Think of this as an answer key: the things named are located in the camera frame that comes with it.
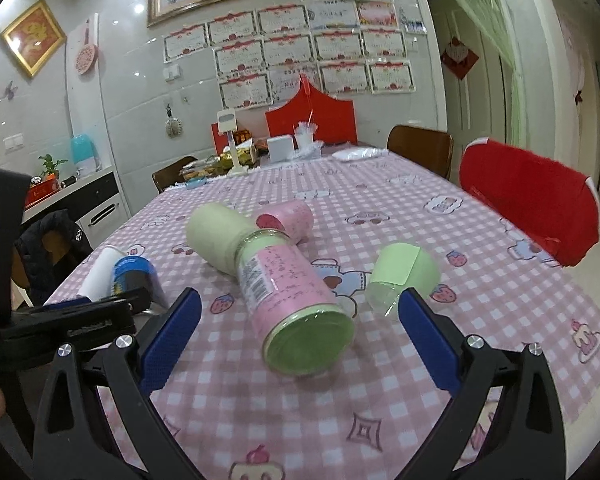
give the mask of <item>pink checkered tablecloth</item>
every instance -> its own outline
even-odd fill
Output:
[[[236,281],[186,245],[184,226],[205,202],[250,215],[305,200],[315,216],[299,248],[355,316],[355,342],[339,364],[301,379],[267,370]],[[343,164],[332,158],[260,169],[156,197],[106,241],[142,254],[173,301],[186,286],[203,300],[200,325],[152,401],[176,441],[211,479],[393,479],[448,401],[398,322],[375,316],[366,279],[392,242],[423,247],[442,271],[430,298],[465,334],[521,350],[540,342],[565,421],[600,385],[600,310],[557,263],[496,213],[449,182],[395,155]],[[75,295],[100,249],[58,288]],[[108,392],[121,450],[139,465]],[[463,459],[484,440],[490,397]]]

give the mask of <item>blue can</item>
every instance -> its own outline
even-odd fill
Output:
[[[113,294],[145,288],[152,303],[167,308],[167,301],[152,263],[142,256],[125,256],[113,268]]]

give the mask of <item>green curtain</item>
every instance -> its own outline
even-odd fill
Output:
[[[516,56],[512,39],[507,33],[507,22],[503,11],[504,0],[455,0],[467,13],[469,18],[480,29],[496,48],[500,57],[513,69],[511,89],[511,135],[509,143],[519,148],[526,148],[526,113],[525,99],[520,67],[516,65]]]

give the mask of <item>red door decoration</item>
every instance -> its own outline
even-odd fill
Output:
[[[480,57],[462,41],[454,37],[446,46],[440,59],[459,80],[462,80],[478,62]]]

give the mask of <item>screw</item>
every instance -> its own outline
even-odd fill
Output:
[[[60,357],[67,357],[71,353],[71,345],[69,343],[64,343],[58,348],[58,355]]]
[[[480,349],[484,346],[484,339],[479,335],[471,335],[466,339],[467,343],[471,348]]]
[[[540,343],[531,343],[527,348],[533,355],[542,355]]]
[[[116,339],[116,346],[118,348],[128,348],[131,346],[131,343],[134,341],[134,338],[128,334],[121,335]]]

